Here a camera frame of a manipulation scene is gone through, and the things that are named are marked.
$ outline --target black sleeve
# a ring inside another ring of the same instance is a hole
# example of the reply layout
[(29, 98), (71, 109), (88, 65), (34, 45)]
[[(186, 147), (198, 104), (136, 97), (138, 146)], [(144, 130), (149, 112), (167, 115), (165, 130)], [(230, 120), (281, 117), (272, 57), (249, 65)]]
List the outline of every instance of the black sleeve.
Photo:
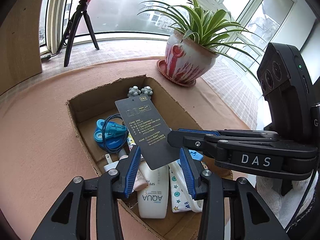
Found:
[(288, 231), (291, 240), (320, 239), (320, 179), (318, 179), (313, 199), (307, 209), (300, 214)]

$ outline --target checkered cloth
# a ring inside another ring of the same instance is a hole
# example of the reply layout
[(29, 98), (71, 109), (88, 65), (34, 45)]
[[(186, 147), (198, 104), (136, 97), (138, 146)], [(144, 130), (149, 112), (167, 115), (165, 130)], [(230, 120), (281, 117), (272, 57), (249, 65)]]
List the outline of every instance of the checkered cloth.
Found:
[(250, 129), (256, 129), (258, 99), (220, 58), (201, 77)]

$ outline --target camera lens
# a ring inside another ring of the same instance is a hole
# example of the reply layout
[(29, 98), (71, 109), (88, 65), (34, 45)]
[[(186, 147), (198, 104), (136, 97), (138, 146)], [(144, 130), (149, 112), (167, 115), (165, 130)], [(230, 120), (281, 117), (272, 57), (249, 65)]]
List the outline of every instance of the camera lens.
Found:
[(266, 71), (266, 82), (270, 88), (273, 87), (273, 80), (269, 70)]
[(281, 70), (280, 70), (279, 64), (277, 62), (275, 62), (275, 61), (272, 63), (272, 70), (273, 70), (273, 73), (276, 76), (276, 79), (278, 81), (280, 81), (281, 80)]
[(266, 91), (266, 84), (264, 83), (263, 80), (261, 80), (261, 87), (263, 91)]

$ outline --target white glove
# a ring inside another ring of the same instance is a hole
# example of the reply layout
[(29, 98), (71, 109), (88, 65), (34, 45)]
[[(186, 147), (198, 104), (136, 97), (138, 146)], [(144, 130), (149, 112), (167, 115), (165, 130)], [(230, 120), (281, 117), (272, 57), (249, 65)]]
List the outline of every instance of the white glove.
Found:
[[(285, 196), (281, 196), (272, 188), (274, 179), (261, 176), (256, 177), (257, 192), (267, 203), (267, 205), (272, 210), (276, 218), (279, 220), (283, 228), (287, 226), (294, 212), (296, 211), (302, 199), (302, 196), (308, 186), (310, 178), (302, 181), (292, 181), (293, 189), (291, 189)], [(305, 211), (311, 203), (317, 181), (318, 172), (316, 173), (315, 179), (298, 215)]]

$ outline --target white and red ceramic pot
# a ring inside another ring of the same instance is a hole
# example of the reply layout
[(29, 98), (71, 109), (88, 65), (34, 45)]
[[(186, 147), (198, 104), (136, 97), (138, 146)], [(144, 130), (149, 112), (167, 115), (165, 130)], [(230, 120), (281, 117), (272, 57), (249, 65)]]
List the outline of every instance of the white and red ceramic pot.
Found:
[(213, 67), (218, 54), (202, 47), (177, 31), (168, 39), (161, 73), (179, 84), (193, 84)]

